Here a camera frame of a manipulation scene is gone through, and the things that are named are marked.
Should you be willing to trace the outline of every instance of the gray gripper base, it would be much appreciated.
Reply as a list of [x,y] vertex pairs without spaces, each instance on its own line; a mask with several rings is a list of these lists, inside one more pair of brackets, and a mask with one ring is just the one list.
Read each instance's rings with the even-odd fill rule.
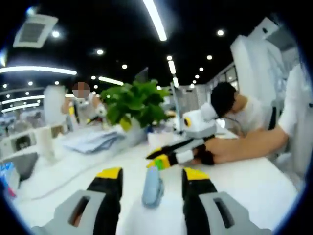
[[[43,227],[33,227],[35,235],[90,235],[93,234],[94,222],[105,193],[80,190],[60,204],[54,213],[54,218]],[[78,227],[70,224],[76,215],[82,200],[88,203]]]
[[[249,212],[226,192],[199,195],[206,211],[211,235],[271,235],[269,229],[260,229],[249,219]],[[222,201],[231,215],[232,226],[226,228],[216,202]]]
[[191,132],[191,131],[186,131],[186,135],[189,138],[193,139],[202,139],[205,137],[209,137],[211,135],[214,135],[216,133],[216,125],[212,124],[212,126],[208,127],[207,129],[199,132]]

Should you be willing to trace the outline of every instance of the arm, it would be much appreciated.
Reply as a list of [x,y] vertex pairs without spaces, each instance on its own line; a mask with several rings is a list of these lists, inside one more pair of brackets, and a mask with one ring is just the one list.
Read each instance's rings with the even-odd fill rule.
[[225,163],[265,156],[283,146],[288,135],[277,126],[271,131],[255,131],[237,140],[211,139],[206,150],[214,155],[214,162]]

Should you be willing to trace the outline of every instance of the black ceiling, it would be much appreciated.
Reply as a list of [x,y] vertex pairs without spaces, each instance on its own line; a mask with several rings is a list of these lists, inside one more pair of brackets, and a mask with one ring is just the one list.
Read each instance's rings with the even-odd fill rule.
[[[105,76],[123,82],[132,82],[134,76],[149,68],[149,78],[157,79],[160,86],[168,86],[173,76],[166,60],[172,55],[179,84],[187,85],[199,74],[197,83],[206,83],[232,62],[229,46],[239,35],[249,34],[267,12],[251,6],[242,7],[220,1],[154,0],[167,35],[161,42],[143,0],[89,0],[37,1],[24,5],[9,3],[9,16],[2,16],[0,43],[8,49],[6,66],[36,65],[76,70],[76,80],[88,81],[98,91],[111,84],[91,80],[91,76]],[[13,48],[15,32],[22,25],[25,11],[31,5],[39,6],[39,14],[59,19],[54,30],[60,37],[49,37],[41,49]],[[225,36],[218,37],[218,29]],[[95,49],[105,51],[98,56]],[[71,75],[47,72],[1,73],[1,83],[9,88],[66,84]]]

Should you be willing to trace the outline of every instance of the ceiling air vent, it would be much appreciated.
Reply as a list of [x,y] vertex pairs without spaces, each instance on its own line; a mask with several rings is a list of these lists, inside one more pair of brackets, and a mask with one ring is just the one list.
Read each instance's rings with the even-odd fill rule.
[[42,48],[57,21],[53,16],[29,16],[16,34],[13,47]]

